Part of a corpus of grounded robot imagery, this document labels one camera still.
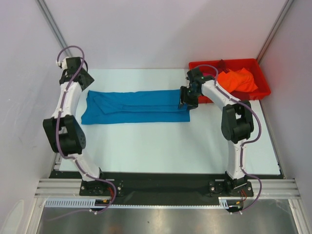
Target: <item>blue fabric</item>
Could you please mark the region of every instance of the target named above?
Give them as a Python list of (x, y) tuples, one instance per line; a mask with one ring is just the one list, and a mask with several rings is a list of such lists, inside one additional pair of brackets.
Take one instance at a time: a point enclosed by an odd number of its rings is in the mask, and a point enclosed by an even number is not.
[(82, 124), (190, 122), (187, 106), (178, 109), (180, 90), (102, 93), (89, 91)]

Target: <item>reflective metal surface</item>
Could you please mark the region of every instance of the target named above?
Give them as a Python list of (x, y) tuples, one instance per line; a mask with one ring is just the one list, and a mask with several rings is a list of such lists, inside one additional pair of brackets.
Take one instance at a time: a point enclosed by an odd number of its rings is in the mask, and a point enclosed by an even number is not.
[(72, 214), (45, 208), (38, 234), (297, 234), (288, 200), (260, 200), (243, 215), (226, 210), (109, 209)]

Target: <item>gray wall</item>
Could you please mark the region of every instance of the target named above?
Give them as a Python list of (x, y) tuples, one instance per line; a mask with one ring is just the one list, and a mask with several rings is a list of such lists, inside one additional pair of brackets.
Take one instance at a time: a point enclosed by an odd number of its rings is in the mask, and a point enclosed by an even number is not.
[(272, 94), (263, 100), (282, 168), (295, 178), (312, 216), (312, 1), (297, 0), (261, 67)]
[(2, 1), (0, 32), (0, 230), (23, 199), (22, 233), (38, 180), (52, 165), (42, 120), (59, 96), (60, 47), (34, 0)]

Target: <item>white vent strip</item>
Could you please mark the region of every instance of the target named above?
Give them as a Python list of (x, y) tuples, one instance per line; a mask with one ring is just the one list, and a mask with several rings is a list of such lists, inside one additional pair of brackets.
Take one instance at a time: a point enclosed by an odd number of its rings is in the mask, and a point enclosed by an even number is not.
[[(96, 199), (75, 199), (75, 198), (49, 198), (45, 202), (45, 207), (56, 208), (104, 208), (105, 206), (95, 206)], [(131, 208), (131, 209), (227, 209), (228, 204), (225, 199), (219, 199), (219, 205), (211, 206), (143, 206), (143, 205), (112, 205), (111, 208)]]

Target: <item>wall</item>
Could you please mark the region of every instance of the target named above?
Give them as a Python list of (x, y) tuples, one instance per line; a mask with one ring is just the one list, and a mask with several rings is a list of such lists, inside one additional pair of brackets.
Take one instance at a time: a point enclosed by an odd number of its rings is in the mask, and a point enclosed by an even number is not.
[(287, 178), (312, 216), (312, 1), (295, 1), (261, 67), (272, 94), (263, 100)]
[(24, 199), (22, 233), (38, 180), (52, 166), (42, 120), (59, 96), (60, 47), (34, 0), (1, 5), (0, 230), (14, 204)]
[(66, 41), (103, 69), (256, 58), (285, 0), (46, 2)]

